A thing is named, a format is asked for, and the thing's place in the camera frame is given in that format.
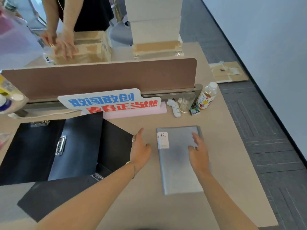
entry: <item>chair seat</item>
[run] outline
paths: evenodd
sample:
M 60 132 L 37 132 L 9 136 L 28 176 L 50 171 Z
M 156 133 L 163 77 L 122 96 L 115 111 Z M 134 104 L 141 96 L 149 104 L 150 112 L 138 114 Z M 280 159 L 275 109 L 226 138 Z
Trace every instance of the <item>chair seat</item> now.
M 123 22 L 117 23 L 110 29 L 110 39 L 115 42 L 123 43 L 126 45 L 133 45 L 131 28 L 125 26 Z

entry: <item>person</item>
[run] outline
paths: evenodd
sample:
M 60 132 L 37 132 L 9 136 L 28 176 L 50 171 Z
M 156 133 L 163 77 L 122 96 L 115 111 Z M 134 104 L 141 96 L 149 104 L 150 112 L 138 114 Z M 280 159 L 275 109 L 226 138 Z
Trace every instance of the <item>person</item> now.
M 74 31 L 105 31 L 114 14 L 109 0 L 42 0 L 47 17 L 47 30 L 41 38 L 47 46 L 56 46 L 73 57 L 77 51 Z M 59 19 L 63 22 L 60 35 L 56 34 Z
M 53 210 L 38 222 L 36 230 L 96 229 L 117 196 L 149 160 L 151 145 L 144 145 L 142 132 L 143 128 L 132 139 L 129 163 Z M 258 230 L 210 173 L 204 141 L 196 133 L 192 137 L 197 147 L 188 147 L 190 163 L 220 230 Z

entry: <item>brown partition panel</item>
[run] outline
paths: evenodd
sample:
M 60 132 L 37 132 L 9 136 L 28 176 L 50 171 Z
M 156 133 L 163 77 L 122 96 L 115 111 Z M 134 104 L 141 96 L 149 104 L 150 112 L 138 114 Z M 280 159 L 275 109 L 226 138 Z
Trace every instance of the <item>brown partition panel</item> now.
M 63 65 L 2 71 L 30 100 L 138 88 L 141 92 L 193 88 L 194 58 Z

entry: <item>glass cup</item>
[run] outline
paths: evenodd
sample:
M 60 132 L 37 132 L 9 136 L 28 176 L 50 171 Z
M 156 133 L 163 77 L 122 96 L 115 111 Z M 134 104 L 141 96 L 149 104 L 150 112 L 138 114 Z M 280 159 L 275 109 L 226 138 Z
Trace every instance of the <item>glass cup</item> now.
M 187 113 L 189 112 L 192 104 L 195 100 L 195 93 L 191 91 L 184 92 L 180 104 L 180 112 L 181 113 Z

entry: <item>black baseboard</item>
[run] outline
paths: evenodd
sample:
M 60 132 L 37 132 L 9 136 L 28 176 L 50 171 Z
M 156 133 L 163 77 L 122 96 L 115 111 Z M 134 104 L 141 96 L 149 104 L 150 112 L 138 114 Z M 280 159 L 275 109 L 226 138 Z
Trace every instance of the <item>black baseboard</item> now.
M 290 136 L 289 132 L 287 131 L 286 127 L 283 125 L 282 121 L 279 119 L 278 115 L 276 114 L 276 112 L 274 111 L 274 109 L 272 108 L 272 106 L 270 105 L 269 101 L 267 100 L 267 98 L 264 96 L 264 94 L 262 93 L 261 89 L 259 88 L 259 86 L 257 85 L 257 83 L 255 82 L 255 80 L 253 79 L 253 77 L 251 76 L 251 74 L 249 73 L 247 67 L 245 66 L 245 64 L 243 63 L 243 61 L 241 60 L 241 58 L 239 57 L 239 55 L 237 54 L 236 50 L 233 48 L 232 44 L 229 42 L 228 38 L 226 37 L 226 35 L 224 34 L 223 30 L 221 29 L 221 27 L 219 26 L 219 24 L 217 23 L 217 21 L 215 20 L 214 16 L 212 15 L 212 13 L 210 12 L 210 10 L 208 9 L 208 7 L 206 6 L 206 4 L 204 3 L 203 0 L 201 0 L 202 3 L 204 4 L 205 8 L 207 9 L 207 11 L 209 12 L 210 16 L 212 17 L 212 19 L 214 20 L 215 24 L 217 25 L 217 27 L 219 28 L 219 30 L 221 31 L 221 33 L 223 34 L 223 37 L 225 38 L 225 40 L 227 41 L 228 45 L 230 46 L 231 50 L 233 51 L 233 53 L 236 55 L 236 57 L 238 58 L 238 61 L 240 62 L 241 66 L 243 67 L 243 69 L 245 70 L 247 76 L 249 77 L 249 79 L 252 81 L 252 83 L 255 85 L 255 88 L 257 89 L 257 91 L 259 92 L 260 96 L 262 97 L 262 99 L 264 100 L 265 104 L 267 105 L 267 107 L 269 108 L 270 112 L 272 113 L 272 115 L 274 116 L 274 118 L 276 119 L 277 123 L 280 125 L 280 127 L 282 128 L 282 131 L 285 133 L 286 137 L 289 139 L 292 147 L 294 148 L 294 150 L 297 152 L 298 156 L 300 157 L 300 159 L 302 160 L 303 164 L 305 165 L 305 167 L 307 168 L 307 160 L 306 158 L 303 156 L 302 152 L 300 151 L 300 149 L 298 148 L 298 146 L 296 145 L 296 143 L 294 142 L 294 140 L 292 139 L 292 137 Z

